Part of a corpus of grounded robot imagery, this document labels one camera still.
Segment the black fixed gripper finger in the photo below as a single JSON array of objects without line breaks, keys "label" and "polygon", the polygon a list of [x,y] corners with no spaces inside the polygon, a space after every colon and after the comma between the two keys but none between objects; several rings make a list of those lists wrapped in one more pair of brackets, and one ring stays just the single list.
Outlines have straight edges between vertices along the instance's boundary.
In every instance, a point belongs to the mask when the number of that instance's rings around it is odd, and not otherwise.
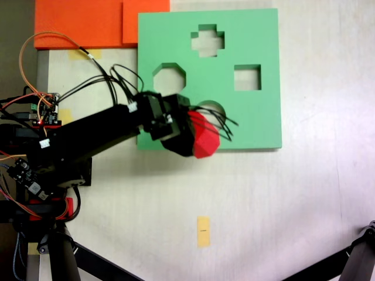
[{"label": "black fixed gripper finger", "polygon": [[198,105],[191,105],[189,103],[184,103],[180,106],[180,110],[189,117],[197,117],[199,108]]}]

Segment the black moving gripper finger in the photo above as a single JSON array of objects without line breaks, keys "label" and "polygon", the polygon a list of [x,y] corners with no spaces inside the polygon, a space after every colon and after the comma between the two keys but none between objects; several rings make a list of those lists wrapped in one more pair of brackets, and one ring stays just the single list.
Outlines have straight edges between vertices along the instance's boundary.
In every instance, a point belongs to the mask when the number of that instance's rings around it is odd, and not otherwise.
[{"label": "black moving gripper finger", "polygon": [[195,139],[192,135],[184,134],[175,136],[168,140],[163,140],[161,142],[162,146],[183,157],[191,157],[193,156],[193,145]]}]

